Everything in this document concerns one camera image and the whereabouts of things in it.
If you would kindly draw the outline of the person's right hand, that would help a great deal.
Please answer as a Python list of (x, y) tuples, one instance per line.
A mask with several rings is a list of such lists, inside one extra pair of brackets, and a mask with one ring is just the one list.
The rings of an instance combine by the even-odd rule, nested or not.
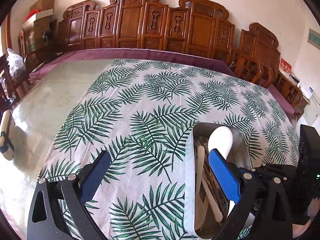
[(293, 239), (300, 237), (304, 232), (306, 232), (310, 224), (315, 219), (318, 211), (319, 211), (319, 198), (315, 198), (311, 201), (307, 210), (307, 214), (310, 216), (310, 219), (308, 220), (308, 222), (305, 225), (292, 224)]

